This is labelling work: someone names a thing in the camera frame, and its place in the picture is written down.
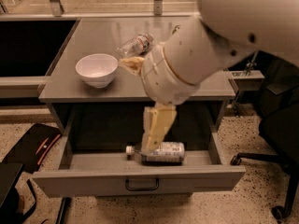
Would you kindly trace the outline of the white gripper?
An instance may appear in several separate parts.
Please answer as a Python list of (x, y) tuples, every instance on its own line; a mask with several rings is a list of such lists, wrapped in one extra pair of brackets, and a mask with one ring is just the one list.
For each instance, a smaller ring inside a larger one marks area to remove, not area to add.
[(177, 115), (175, 105), (181, 105), (198, 89), (182, 81), (171, 69), (164, 55), (164, 42), (155, 45), (142, 57), (119, 59), (119, 66), (142, 79), (145, 93), (156, 102), (143, 113), (144, 133), (141, 151), (150, 153), (163, 142)]

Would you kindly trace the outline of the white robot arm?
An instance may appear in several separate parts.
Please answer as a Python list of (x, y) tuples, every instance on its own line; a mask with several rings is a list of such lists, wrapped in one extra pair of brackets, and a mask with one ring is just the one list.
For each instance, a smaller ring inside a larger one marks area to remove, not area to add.
[(175, 106), (212, 74), (260, 50), (299, 65), (299, 0), (197, 0), (197, 7), (145, 57), (121, 60), (140, 70), (145, 93), (156, 102), (144, 112), (144, 153), (159, 147)]

